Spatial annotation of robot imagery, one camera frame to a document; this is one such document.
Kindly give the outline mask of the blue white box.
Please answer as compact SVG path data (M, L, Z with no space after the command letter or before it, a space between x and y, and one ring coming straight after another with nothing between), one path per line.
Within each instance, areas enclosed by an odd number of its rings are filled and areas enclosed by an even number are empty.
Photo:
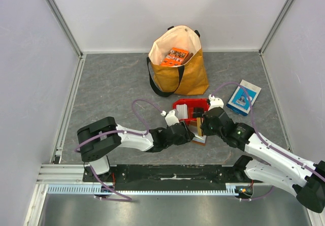
M242 80L240 85L242 87L237 87L226 106L235 113L247 116L251 110L249 102L254 104L261 88L245 80Z

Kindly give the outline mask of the brown leather card holder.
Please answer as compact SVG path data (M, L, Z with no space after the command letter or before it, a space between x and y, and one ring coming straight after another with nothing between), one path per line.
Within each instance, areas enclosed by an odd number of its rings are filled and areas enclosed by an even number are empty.
M205 146L207 136L205 136L205 135L200 136L196 126L190 125L189 130L194 134L194 138L193 138L192 141L195 142L195 143L198 143L200 145Z

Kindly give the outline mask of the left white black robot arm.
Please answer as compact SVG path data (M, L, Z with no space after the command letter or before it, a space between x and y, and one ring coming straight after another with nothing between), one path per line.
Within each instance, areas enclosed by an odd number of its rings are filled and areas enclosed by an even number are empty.
M108 153L117 147L132 148L143 152L161 152L172 145L183 145L194 138L184 121L147 131L125 128L106 117L77 131L78 146L75 152L88 163L94 176L102 182L111 178L112 170Z

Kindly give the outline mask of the red plastic bin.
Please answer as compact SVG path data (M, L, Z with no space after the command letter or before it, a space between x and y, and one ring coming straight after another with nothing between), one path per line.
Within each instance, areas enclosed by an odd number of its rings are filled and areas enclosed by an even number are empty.
M191 122L196 122L196 118L192 118L192 111L194 107L201 107L204 108L205 112L208 111L209 104L207 99L179 99L178 101L174 102L172 107L176 109L176 105L187 104L188 106L188 119L180 119L183 120L187 125Z

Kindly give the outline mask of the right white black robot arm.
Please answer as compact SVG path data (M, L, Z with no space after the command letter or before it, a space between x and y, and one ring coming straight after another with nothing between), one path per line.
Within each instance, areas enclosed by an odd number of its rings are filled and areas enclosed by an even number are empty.
M207 136L218 136L227 145L246 152L233 168L233 178L268 183L293 195L307 209L324 210L324 161L297 156L267 140L253 127L235 123L221 107L207 111L201 124Z

